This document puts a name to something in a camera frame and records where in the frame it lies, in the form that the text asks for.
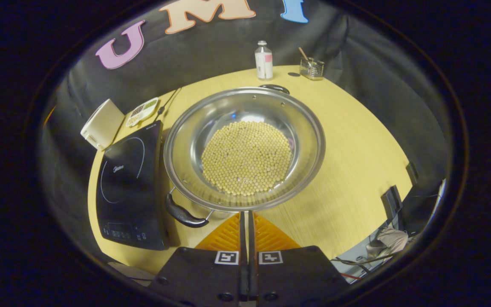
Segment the yellow table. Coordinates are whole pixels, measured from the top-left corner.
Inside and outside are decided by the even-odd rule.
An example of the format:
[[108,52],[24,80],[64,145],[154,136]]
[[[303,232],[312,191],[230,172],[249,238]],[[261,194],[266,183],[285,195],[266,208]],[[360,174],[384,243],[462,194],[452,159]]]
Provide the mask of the yellow table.
[[[325,159],[315,179],[302,192],[288,202],[258,214],[274,223],[300,246],[319,246],[330,259],[355,246],[384,223],[386,213],[380,196],[391,186],[397,185],[402,198],[409,193],[412,183],[405,169],[409,161],[386,127],[343,89],[326,79],[311,81],[303,76],[289,76],[288,72],[298,72],[298,66],[274,67],[274,79],[269,82],[259,81],[255,69],[251,69],[190,84],[177,93],[159,119],[164,130],[168,130],[187,108],[213,93],[266,83],[286,87],[319,118],[327,143]],[[160,96],[161,102],[166,102],[171,94]],[[123,123],[115,142],[152,123],[154,117],[133,128]],[[104,239],[98,227],[95,206],[102,157],[103,151],[98,151],[90,173],[90,225],[101,251],[123,264],[156,274],[177,246],[195,247],[232,215],[214,212],[210,223],[200,229],[191,229],[169,215],[165,216],[175,245],[165,251],[151,251]],[[161,179],[168,182],[163,167],[160,173]],[[166,184],[165,188],[170,188],[171,183],[169,185]],[[210,211],[193,204],[177,191],[173,198],[194,216],[203,217]]]

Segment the pot handle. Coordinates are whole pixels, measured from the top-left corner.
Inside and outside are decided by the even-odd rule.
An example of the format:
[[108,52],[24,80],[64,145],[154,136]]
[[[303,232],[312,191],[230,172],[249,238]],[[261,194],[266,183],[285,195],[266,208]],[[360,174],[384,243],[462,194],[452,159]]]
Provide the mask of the pot handle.
[[166,195],[164,204],[166,205],[166,211],[168,211],[168,213],[179,223],[185,226],[197,229],[199,227],[206,226],[209,223],[208,218],[210,217],[211,213],[206,218],[194,217],[189,213],[189,211],[174,202],[171,192]]
[[289,90],[286,89],[286,88],[284,88],[281,85],[263,84],[263,85],[259,85],[259,87],[264,87],[265,89],[271,89],[271,90],[280,91],[280,92],[283,92],[283,93],[286,93],[287,95],[289,95]]

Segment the pile of soybeans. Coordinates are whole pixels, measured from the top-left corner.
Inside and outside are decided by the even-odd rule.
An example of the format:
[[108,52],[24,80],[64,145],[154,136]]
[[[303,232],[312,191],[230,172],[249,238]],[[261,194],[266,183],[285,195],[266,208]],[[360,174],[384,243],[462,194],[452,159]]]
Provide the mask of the pile of soybeans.
[[234,122],[217,130],[202,153],[204,177],[221,191],[249,196],[285,179],[287,138],[264,122]]

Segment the black induction cooker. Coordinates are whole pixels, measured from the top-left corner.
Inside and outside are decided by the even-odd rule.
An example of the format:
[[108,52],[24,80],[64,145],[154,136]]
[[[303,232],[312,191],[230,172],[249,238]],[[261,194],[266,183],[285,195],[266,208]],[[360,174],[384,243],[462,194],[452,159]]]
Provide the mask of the black induction cooker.
[[105,239],[166,249],[156,184],[161,132],[162,122],[156,121],[106,148],[96,193],[98,223]]

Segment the stainless steel pot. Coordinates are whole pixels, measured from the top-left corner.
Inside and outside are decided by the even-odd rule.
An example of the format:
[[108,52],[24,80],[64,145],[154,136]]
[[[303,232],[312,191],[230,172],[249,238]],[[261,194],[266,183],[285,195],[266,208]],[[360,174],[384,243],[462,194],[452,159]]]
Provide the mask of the stainless steel pot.
[[[223,91],[197,102],[177,119],[164,145],[164,165],[175,186],[166,196],[165,206],[176,220],[202,227],[211,213],[206,218],[193,217],[173,201],[175,189],[211,212],[258,211],[289,200],[312,181],[325,155],[325,135],[314,113],[288,93],[274,85]],[[236,121],[266,122],[289,140],[292,162],[287,176],[267,192],[232,196],[220,192],[202,174],[204,148],[218,129]]]

